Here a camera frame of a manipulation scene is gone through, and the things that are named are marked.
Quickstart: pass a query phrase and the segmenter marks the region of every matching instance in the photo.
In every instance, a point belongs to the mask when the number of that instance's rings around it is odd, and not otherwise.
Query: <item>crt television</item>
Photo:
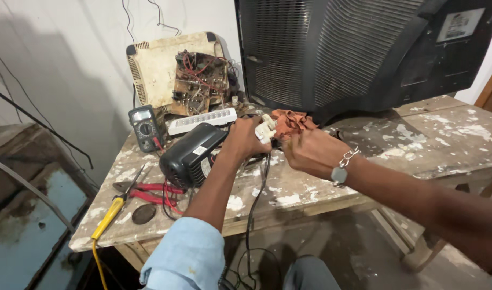
[[[238,0],[251,101],[380,111],[469,88],[492,37],[492,0]]]

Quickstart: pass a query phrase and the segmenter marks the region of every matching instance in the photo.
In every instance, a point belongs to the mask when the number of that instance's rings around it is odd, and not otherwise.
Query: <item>sticker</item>
[[[197,154],[197,155],[201,155],[205,151],[207,151],[207,148],[205,148],[203,146],[199,146],[194,151],[192,151],[192,153]]]
[[[203,171],[203,175],[207,178],[208,174],[211,172],[211,164],[208,162],[208,158],[203,159],[200,164],[201,171]]]
[[[485,8],[450,13],[446,16],[437,42],[470,36],[484,14]]]

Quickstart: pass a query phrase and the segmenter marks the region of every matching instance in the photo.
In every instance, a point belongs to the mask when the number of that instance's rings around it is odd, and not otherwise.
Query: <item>red pliers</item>
[[[122,181],[115,182],[114,188],[119,192],[125,192],[127,188],[130,186],[130,181]],[[169,185],[165,185],[166,192],[174,193],[174,194],[183,194],[183,189],[173,188]],[[130,190],[129,197],[138,197],[143,199],[144,201],[155,203],[155,204],[163,204],[164,200],[161,197],[156,197],[151,193],[143,190],[164,190],[164,183],[136,183],[133,188]],[[172,206],[176,206],[176,201],[170,200]]]

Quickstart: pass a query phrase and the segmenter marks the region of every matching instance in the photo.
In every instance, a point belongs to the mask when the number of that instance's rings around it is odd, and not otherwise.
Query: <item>white wall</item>
[[[486,86],[487,81],[492,75],[492,39],[489,48],[487,49],[484,62],[480,66],[477,77],[471,88],[457,92],[455,98],[465,103],[473,105],[477,101],[478,96]]]
[[[182,34],[212,31],[225,57],[240,61],[233,1],[155,2],[163,23]],[[147,0],[124,3],[136,42],[174,36],[175,30],[157,26],[158,9]],[[53,127],[91,155],[95,170],[88,173],[99,183],[131,130],[127,23],[116,0],[0,0],[0,56]],[[18,84],[0,69],[16,102],[39,117]],[[0,100],[0,115],[5,116],[0,125],[16,122],[12,111]],[[75,152],[75,157],[89,169],[83,155]]]

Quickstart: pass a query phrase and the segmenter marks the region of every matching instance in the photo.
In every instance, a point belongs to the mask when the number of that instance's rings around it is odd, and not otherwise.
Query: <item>paint-stained table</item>
[[[262,111],[270,110],[250,105],[239,115]],[[323,130],[332,133],[337,129],[344,131],[351,147],[358,146],[372,162],[418,179],[456,185],[492,177],[492,113],[448,96],[376,114],[349,115]],[[175,141],[169,140],[167,147]],[[255,209],[256,230],[344,208],[367,210],[377,206],[351,188],[335,188],[329,181],[293,170],[281,151],[273,151],[271,158],[266,190]],[[131,180],[143,164],[146,167],[138,181],[164,181],[159,158],[154,153],[142,153],[132,132],[72,237],[69,246],[74,251],[90,249],[90,235],[116,195],[112,184]],[[262,165],[258,162],[237,173],[224,236],[246,231],[249,209],[260,189]],[[151,221],[134,224],[133,211],[145,203],[138,198],[128,200],[98,242],[100,247],[115,246],[138,270],[173,223],[159,207]],[[188,196],[182,196],[178,207],[183,210],[187,203]]]

